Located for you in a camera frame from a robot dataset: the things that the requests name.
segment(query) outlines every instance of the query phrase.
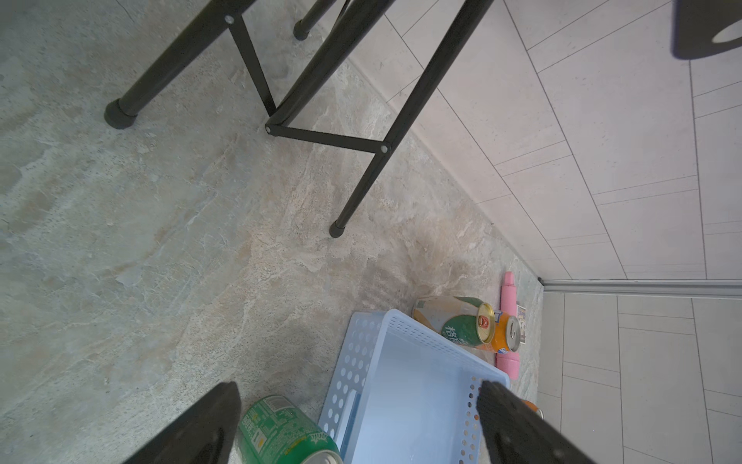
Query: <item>perforated basket side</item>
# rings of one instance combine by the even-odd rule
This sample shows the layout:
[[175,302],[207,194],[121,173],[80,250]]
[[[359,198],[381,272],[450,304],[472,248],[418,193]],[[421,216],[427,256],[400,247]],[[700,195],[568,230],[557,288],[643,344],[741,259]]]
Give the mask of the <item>perforated basket side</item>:
[[440,352],[441,356],[452,359],[464,369],[470,370],[473,375],[480,378],[480,381],[484,378],[510,387],[507,374],[433,332],[415,319],[397,310],[391,310],[387,317],[387,330],[391,333]]
[[318,424],[343,448],[352,402],[366,384],[384,313],[354,313],[345,332]]

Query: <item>chair leg rubber foot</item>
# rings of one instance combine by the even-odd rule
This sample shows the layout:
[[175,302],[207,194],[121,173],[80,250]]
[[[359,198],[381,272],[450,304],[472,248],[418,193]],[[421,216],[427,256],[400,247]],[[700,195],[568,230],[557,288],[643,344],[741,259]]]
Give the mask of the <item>chair leg rubber foot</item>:
[[306,40],[308,36],[309,33],[301,32],[301,20],[297,21],[296,24],[294,24],[294,37],[296,37],[297,40]]
[[332,222],[332,224],[329,225],[330,237],[338,238],[343,235],[343,232],[345,232],[345,227],[338,227],[338,225],[334,221]]
[[126,129],[134,124],[137,116],[129,116],[124,113],[119,106],[119,99],[115,99],[105,107],[103,119],[114,129]]

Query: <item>black metal chair leg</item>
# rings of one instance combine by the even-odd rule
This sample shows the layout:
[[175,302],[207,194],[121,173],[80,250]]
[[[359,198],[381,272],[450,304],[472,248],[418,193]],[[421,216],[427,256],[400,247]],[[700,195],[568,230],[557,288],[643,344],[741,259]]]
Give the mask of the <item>black metal chair leg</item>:
[[294,25],[294,37],[297,40],[305,40],[309,36],[309,31],[317,24],[331,6],[337,0],[317,0],[314,5],[306,12],[306,15]]
[[106,106],[105,121],[117,129],[134,124],[139,111],[226,30],[227,16],[241,15],[253,3],[211,0],[124,96]]
[[345,231],[345,226],[353,216],[353,213],[361,204],[361,201],[371,189],[381,170],[387,165],[387,162],[394,154],[405,134],[410,130],[415,119],[422,111],[428,99],[438,87],[438,84],[446,75],[448,68],[453,64],[453,60],[459,55],[464,48],[467,40],[476,29],[476,26],[484,17],[493,0],[466,0],[462,5],[459,14],[451,23],[446,35],[441,40],[441,44],[433,54],[425,70],[420,76],[413,92],[402,107],[397,119],[394,120],[392,127],[384,138],[385,144],[376,153],[371,164],[364,172],[361,181],[353,190],[348,202],[345,204],[343,211],[338,219],[332,223],[329,228],[329,234],[334,237],[340,237]]

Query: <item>can lid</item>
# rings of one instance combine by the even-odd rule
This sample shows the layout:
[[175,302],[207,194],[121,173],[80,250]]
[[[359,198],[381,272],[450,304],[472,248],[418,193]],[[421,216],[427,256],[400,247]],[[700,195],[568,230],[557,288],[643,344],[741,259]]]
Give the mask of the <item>can lid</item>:
[[520,347],[520,322],[515,316],[508,318],[508,325],[505,326],[505,340],[510,351],[515,352]]
[[495,311],[489,303],[480,304],[476,314],[476,334],[482,343],[491,343],[495,338],[495,325]]
[[340,455],[329,449],[310,454],[301,464],[343,464]]

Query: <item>soda can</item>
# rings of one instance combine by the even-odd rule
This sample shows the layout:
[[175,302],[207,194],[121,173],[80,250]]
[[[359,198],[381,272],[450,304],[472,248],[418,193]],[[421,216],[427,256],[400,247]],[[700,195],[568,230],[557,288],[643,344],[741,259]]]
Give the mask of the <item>soda can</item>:
[[251,406],[234,441],[243,464],[343,464],[332,438],[280,395]]
[[520,347],[520,321],[516,316],[506,313],[499,315],[495,325],[495,336],[490,345],[495,353],[518,350]]
[[467,296],[426,296],[413,308],[417,322],[466,347],[492,342],[494,316],[489,304]]

